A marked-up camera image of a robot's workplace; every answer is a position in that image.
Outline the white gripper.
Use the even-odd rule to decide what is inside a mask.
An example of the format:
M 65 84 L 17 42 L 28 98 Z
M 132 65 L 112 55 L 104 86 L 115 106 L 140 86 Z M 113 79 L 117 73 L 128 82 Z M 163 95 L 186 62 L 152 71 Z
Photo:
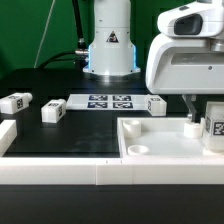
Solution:
M 211 51 L 206 38 L 159 34 L 150 46 L 145 82 L 153 94 L 184 94 L 188 119 L 200 123 L 192 94 L 224 94 L 224 53 Z

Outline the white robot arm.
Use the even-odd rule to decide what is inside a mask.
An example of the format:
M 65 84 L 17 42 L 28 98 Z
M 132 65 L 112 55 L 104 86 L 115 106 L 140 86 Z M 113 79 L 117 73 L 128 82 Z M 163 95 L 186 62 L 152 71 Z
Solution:
M 95 37 L 83 71 L 105 82 L 138 73 L 130 41 L 130 0 L 94 0 Z M 224 94 L 224 0 L 195 0 L 163 12 L 151 43 L 145 82 L 153 94 Z

